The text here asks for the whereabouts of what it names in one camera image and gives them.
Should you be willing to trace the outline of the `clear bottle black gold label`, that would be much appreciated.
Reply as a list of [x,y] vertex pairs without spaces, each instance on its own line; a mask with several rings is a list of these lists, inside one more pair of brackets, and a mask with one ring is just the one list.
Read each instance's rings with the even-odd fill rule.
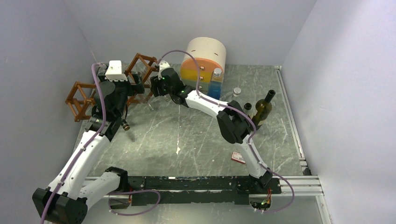
[[121,127],[125,130],[128,131],[130,129],[130,125],[126,122],[125,119],[121,120]]

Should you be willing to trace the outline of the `brown wooden wine rack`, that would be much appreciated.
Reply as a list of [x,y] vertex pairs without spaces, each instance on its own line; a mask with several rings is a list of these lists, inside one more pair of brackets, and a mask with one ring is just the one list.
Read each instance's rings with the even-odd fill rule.
[[[132,62],[124,70],[124,74],[129,79],[134,95],[127,98],[127,106],[131,104],[146,103],[153,96],[152,91],[145,94],[144,91],[149,90],[151,82],[149,77],[152,72],[158,72],[156,66],[157,59],[137,53]],[[75,122],[87,120],[91,116],[86,114],[87,109],[96,105],[94,95],[96,93],[95,84],[86,84],[76,81],[67,96],[65,103],[70,107]]]

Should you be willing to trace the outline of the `clear bottle silver cap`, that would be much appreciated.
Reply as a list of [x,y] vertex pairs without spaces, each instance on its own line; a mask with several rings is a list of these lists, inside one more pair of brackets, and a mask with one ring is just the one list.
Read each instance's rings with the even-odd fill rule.
[[233,98],[238,97],[240,94],[241,94],[241,88],[235,87],[235,88],[233,89],[232,97],[233,97]]

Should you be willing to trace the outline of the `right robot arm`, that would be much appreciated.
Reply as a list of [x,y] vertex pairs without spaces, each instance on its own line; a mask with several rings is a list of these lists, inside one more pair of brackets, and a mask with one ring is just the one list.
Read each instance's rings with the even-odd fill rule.
[[255,128],[250,118],[242,111],[240,104],[213,99],[194,87],[184,85],[172,67],[160,70],[150,78],[151,91],[155,97],[169,95],[178,105],[193,108],[217,120],[222,137],[230,144],[240,147],[239,153],[245,161],[252,188],[264,193],[270,187],[272,171],[260,157],[254,142]]

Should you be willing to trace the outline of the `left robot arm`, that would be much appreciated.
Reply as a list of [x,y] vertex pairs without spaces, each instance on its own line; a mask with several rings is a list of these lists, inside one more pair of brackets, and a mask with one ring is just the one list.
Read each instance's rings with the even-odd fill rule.
[[131,190],[127,171],[121,168],[107,168],[89,185],[84,185],[84,180],[118,129],[128,129],[123,116],[127,112],[127,100],[143,94],[144,83],[139,73],[110,67],[101,71],[98,64],[92,65],[92,74],[96,85],[95,105],[81,142],[58,176],[45,189],[38,188],[33,193],[42,223],[80,224],[104,195]]

